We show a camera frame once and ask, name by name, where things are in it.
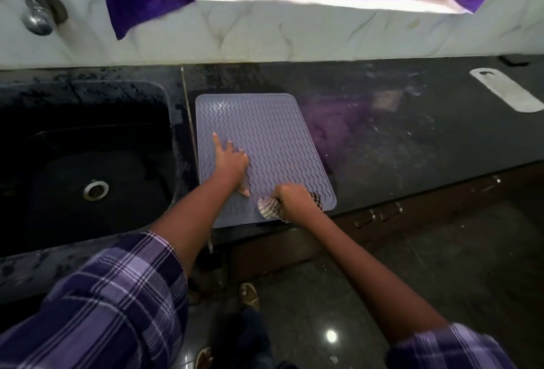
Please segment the black sink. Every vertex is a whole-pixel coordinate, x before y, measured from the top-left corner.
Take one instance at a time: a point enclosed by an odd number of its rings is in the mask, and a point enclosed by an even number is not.
[[[0,85],[0,257],[143,228],[170,205],[165,91],[140,81]]]

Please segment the tiled floor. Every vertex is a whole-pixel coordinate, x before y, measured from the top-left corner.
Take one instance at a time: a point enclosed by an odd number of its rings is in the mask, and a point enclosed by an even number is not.
[[[451,321],[494,336],[519,368],[544,367],[541,205],[502,201],[375,249],[374,255]],[[307,368],[380,368],[387,344],[326,255],[254,280],[277,359]],[[192,306],[177,367],[194,360],[234,290]],[[325,333],[338,333],[334,344]]]

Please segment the shirt sleeve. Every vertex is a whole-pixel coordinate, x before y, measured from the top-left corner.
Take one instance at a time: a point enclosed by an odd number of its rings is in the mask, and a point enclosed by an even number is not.
[[[388,369],[515,369],[506,352],[490,336],[453,323],[414,335],[391,347]]]
[[[152,232],[124,238],[58,282],[40,311],[0,336],[0,366],[167,368],[187,325],[187,280]]]

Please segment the wavy pattern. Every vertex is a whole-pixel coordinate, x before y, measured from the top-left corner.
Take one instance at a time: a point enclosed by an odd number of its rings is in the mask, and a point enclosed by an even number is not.
[[[250,158],[249,198],[233,194],[215,228],[269,221],[257,207],[278,183],[302,183],[322,197],[323,210],[336,206],[323,164],[295,98],[289,94],[204,94],[196,99],[196,137],[200,182],[215,168],[212,133],[232,140]]]

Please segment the faucet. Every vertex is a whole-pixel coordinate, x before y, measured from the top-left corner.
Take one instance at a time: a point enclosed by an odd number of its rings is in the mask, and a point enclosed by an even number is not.
[[[23,25],[36,35],[49,35],[56,24],[68,19],[66,7],[60,0],[24,0],[27,9],[21,15]]]

